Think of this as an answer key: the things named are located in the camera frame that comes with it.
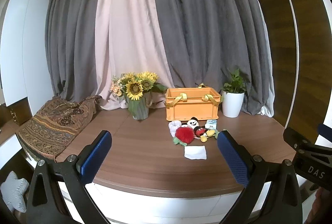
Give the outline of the red pompom plush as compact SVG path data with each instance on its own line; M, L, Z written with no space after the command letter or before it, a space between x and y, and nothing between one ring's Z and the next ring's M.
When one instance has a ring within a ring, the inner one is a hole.
M173 143L175 145L182 145L187 146L188 144L192 143L195 139L194 130L190 127L179 127L176 132L175 136L173 137Z

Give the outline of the orange plastic crate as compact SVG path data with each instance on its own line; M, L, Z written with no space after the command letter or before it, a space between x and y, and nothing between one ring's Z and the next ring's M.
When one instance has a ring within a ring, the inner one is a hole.
M218 119L222 96L213 88L200 84L196 88L168 88L165 94L166 120L199 121Z

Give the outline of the blue tissue pack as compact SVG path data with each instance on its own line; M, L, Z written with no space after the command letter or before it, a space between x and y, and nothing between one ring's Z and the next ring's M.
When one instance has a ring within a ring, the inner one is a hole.
M208 119L205 123L206 129L217 129L217 120L216 119Z

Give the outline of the grey-green ribbed vase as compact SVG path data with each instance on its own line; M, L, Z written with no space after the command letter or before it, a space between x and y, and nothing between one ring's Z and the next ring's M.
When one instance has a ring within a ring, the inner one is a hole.
M126 102L128 103L128 110L132 114L133 119L138 121L142 121L149 116L149 108L153 103L150 92L144 93L136 101L126 97Z

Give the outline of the white fluffy scrunchie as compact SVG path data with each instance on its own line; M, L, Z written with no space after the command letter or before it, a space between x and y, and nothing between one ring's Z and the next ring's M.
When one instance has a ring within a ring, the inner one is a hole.
M179 127L182 127L182 126L185 126L185 125L186 125L186 123L183 123L183 122L178 121L178 120L174 120L174 121L169 122L168 127L169 127L169 132L170 132L171 136L174 138L175 134L176 134L176 130Z

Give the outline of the white cloth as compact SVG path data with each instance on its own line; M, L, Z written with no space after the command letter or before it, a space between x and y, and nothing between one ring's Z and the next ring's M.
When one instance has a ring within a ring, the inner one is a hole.
M190 160L206 160L205 146L185 146L184 157Z

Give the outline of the Mickey Mouse plush toy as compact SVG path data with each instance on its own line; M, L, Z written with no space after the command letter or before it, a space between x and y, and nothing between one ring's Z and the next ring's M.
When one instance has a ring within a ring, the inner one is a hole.
M184 127L192 128L195 133L195 139L200 140L203 143L207 142L208 138L217 138L219 133L217 129L206 129L205 125L201 126L196 117L192 117L187 121Z

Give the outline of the green potted plant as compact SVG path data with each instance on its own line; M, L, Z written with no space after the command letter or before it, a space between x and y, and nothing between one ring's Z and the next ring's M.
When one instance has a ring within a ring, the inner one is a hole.
M232 94L243 94L247 91L247 87L243 77L241 76L240 69L237 68L233 72L230 72L231 80L225 82L222 87L222 91Z

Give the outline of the striped grey pillow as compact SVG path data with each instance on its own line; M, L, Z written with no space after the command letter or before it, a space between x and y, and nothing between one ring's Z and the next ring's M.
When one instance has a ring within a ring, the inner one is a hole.
M5 205L10 212L17 210L26 213L26 203L24 195L29 188L29 183L25 178L18 179L16 173L11 171L4 183L1 184L1 194Z

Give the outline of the sunflower bouquet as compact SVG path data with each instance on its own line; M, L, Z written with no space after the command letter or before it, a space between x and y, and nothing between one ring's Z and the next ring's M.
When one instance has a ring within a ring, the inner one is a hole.
M135 101L139 100L147 92L163 94L167 87L159 83L158 79L159 76L150 71L123 73L120 77L114 76L112 78L110 92L117 99L123 98L125 101L126 97Z

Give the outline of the patterned brown cloth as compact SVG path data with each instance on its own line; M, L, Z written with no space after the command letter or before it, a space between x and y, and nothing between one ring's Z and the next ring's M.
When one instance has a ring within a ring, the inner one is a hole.
M26 154L35 161L56 160L94 118L100 96L80 102L53 97L16 133Z

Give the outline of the white plant pot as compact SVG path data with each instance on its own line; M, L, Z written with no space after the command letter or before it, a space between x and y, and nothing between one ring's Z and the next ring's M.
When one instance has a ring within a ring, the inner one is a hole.
M244 93L223 92L222 98L222 113L224 116L228 118L238 117L243 104Z

